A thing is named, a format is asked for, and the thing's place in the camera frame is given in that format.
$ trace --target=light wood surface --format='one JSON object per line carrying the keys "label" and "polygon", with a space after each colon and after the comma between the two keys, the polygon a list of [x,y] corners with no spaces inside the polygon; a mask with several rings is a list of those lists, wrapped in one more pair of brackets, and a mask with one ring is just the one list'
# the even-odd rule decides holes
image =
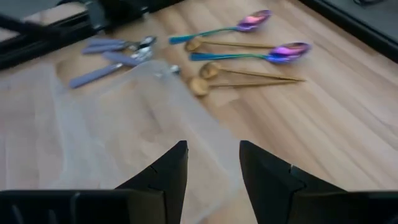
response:
{"label": "light wood surface", "polygon": [[[398,189],[398,65],[298,1],[186,0],[152,15],[149,22],[134,22],[125,26],[112,37],[138,40],[146,35],[158,35],[157,57],[180,65],[185,80],[197,75],[206,62],[189,61],[183,44],[167,44],[168,35],[231,26],[259,9],[270,9],[274,13],[259,32],[222,33],[212,39],[255,43],[264,41],[275,45],[301,40],[313,44],[313,50],[303,60],[291,65],[275,66],[256,59],[224,60],[220,63],[223,67],[279,73],[307,81],[299,85],[216,89],[200,99],[201,104],[237,138],[248,139],[339,187],[346,190]],[[42,15],[49,14],[53,16],[43,16],[44,23],[58,19],[57,14],[49,11]],[[46,63],[55,67],[56,76],[66,85],[69,79],[108,64],[99,55],[80,55],[84,45],[82,41],[3,71],[1,78],[9,78],[22,69]],[[248,51],[225,46],[203,46],[201,49],[220,53]],[[105,86],[126,70],[128,68],[70,91],[70,94],[75,98],[84,96]],[[258,80],[244,75],[225,75],[217,79],[221,82]],[[28,132],[39,128],[41,131],[37,133],[52,132],[50,124],[39,122],[41,120],[37,116],[35,118],[43,106],[51,106],[42,103],[47,97],[45,90],[35,89],[32,92],[32,88],[26,87],[12,89],[7,94],[25,98],[21,97],[11,109],[1,108],[0,114],[7,114],[7,121],[0,117],[0,136],[4,137],[5,133],[12,131]],[[8,99],[7,94],[0,93],[0,103]],[[31,103],[36,108],[34,111],[29,109],[32,108]],[[11,124],[21,118],[31,119],[31,126]],[[4,128],[7,127],[5,124],[18,129],[10,131]],[[0,188],[10,186],[6,181],[12,181],[16,176],[19,176],[17,180],[29,181],[13,182],[11,185],[38,187],[39,181],[44,181],[40,178],[51,179],[51,175],[56,175],[56,170],[61,169],[62,153],[43,150],[51,149],[51,144],[58,144],[52,142],[50,136],[40,138],[40,141],[36,141],[39,138],[37,136],[25,141],[16,141],[10,135],[8,138],[0,139]],[[12,147],[21,148],[34,143],[34,151],[12,153],[7,150],[11,147],[10,142],[15,144]],[[11,156],[20,158],[20,162],[8,164],[6,160]],[[203,222],[256,221],[248,196],[241,189],[239,194]]]}

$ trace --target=purple handle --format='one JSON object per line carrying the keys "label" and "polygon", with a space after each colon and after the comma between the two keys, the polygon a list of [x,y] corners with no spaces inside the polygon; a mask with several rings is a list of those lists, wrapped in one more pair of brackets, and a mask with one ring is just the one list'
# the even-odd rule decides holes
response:
{"label": "purple handle", "polygon": [[99,78],[102,78],[106,75],[109,75],[110,73],[113,73],[117,69],[121,68],[123,65],[122,64],[114,64],[114,65],[108,65],[107,67],[98,69],[94,72],[87,73],[85,75],[82,75],[80,77],[73,78],[69,81],[69,87],[70,88],[78,88],[82,85],[86,85],[87,83],[90,83],[94,80],[97,80]]}
{"label": "purple handle", "polygon": [[103,38],[92,38],[88,41],[88,45],[124,45],[126,44],[125,40],[118,39],[103,39]]}
{"label": "purple handle", "polygon": [[143,60],[138,60],[136,58],[132,58],[122,53],[116,52],[105,52],[102,54],[102,56],[112,62],[122,63],[123,65],[129,65],[133,67],[144,62]]}
{"label": "purple handle", "polygon": [[125,48],[126,48],[125,45],[99,45],[99,46],[86,47],[85,49],[81,50],[81,53],[95,54],[95,53],[103,53],[108,51],[123,50]]}

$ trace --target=purple spoon bowl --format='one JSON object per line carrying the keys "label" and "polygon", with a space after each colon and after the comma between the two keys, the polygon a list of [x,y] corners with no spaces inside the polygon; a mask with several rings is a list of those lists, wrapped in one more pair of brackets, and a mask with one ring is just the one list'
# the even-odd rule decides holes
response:
{"label": "purple spoon bowl", "polygon": [[311,50],[311,45],[304,42],[294,42],[280,45],[272,49],[266,58],[273,63],[290,63],[301,57]]}
{"label": "purple spoon bowl", "polygon": [[236,30],[241,32],[255,31],[260,27],[263,22],[267,21],[271,17],[271,15],[271,10],[257,11],[239,21],[236,25]]}

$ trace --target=teal spoon handle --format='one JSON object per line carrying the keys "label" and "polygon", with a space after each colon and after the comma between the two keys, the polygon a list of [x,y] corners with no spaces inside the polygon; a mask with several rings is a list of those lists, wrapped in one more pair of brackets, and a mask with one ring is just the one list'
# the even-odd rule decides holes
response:
{"label": "teal spoon handle", "polygon": [[199,36],[199,35],[200,36],[208,36],[208,35],[215,34],[215,33],[220,32],[220,31],[226,31],[226,30],[236,30],[236,27],[225,27],[225,28],[222,28],[222,29],[211,30],[211,31],[207,31],[207,32],[201,32],[201,33],[198,33],[198,34],[170,37],[169,38],[169,44],[181,44],[181,43],[184,43],[186,41],[192,40],[194,37]]}
{"label": "teal spoon handle", "polygon": [[267,60],[267,56],[262,54],[208,54],[208,53],[192,53],[190,55],[190,60],[192,61],[221,60],[228,58],[243,58],[243,57],[256,57]]}

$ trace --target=gold spoon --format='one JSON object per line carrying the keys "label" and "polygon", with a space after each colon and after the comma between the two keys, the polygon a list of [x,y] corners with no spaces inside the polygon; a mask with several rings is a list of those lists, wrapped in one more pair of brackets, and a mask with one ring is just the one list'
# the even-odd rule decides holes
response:
{"label": "gold spoon", "polygon": [[252,82],[252,83],[217,83],[217,84],[209,84],[205,79],[194,77],[191,78],[188,82],[189,89],[191,89],[192,93],[195,96],[206,96],[209,94],[212,88],[217,87],[250,87],[250,86],[269,86],[269,85],[285,85],[297,83],[293,80],[283,80],[283,81],[271,81],[271,82]]}
{"label": "gold spoon", "polygon": [[198,36],[185,43],[185,50],[188,52],[193,52],[196,49],[198,49],[202,44],[227,45],[227,46],[237,46],[237,47],[255,47],[255,48],[265,48],[265,49],[273,49],[275,47],[273,45],[267,45],[267,44],[249,44],[249,43],[239,43],[239,42],[212,41]]}
{"label": "gold spoon", "polygon": [[274,74],[269,74],[269,73],[261,73],[261,72],[247,72],[247,71],[242,71],[242,70],[233,70],[229,68],[223,68],[219,63],[217,62],[209,62],[204,64],[202,68],[199,71],[199,76],[205,79],[210,79],[216,77],[220,71],[224,72],[231,72],[231,73],[238,73],[238,74],[243,74],[243,75],[253,75],[257,77],[265,77],[265,78],[276,78],[276,79],[281,79],[281,80],[294,80],[298,82],[304,82],[305,79],[303,78],[294,78],[294,77],[288,77],[284,75],[274,75]]}

